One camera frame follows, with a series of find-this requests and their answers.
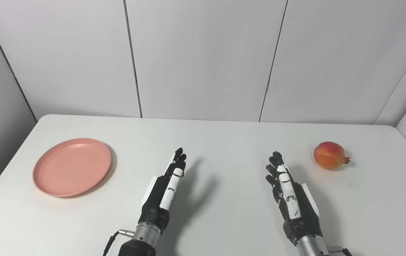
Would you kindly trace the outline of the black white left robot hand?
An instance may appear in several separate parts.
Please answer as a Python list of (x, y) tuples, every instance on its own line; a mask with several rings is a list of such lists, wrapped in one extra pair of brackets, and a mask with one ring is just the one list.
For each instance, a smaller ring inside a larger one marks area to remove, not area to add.
[(178, 148), (164, 175), (158, 176), (153, 183), (146, 201), (142, 206), (138, 223), (155, 225), (162, 234), (170, 221), (170, 208), (173, 204), (180, 180), (184, 176), (187, 155), (182, 148)]

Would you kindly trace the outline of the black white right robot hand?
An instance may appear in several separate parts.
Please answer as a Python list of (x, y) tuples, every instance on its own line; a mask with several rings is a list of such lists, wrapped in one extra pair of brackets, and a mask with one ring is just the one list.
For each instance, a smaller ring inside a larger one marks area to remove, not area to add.
[(297, 246), (298, 240), (305, 236), (322, 237), (319, 216), (305, 187), (294, 181), (281, 153), (272, 153), (266, 170), (269, 174), (265, 178), (272, 187), (273, 198), (284, 219), (284, 233), (291, 243)]

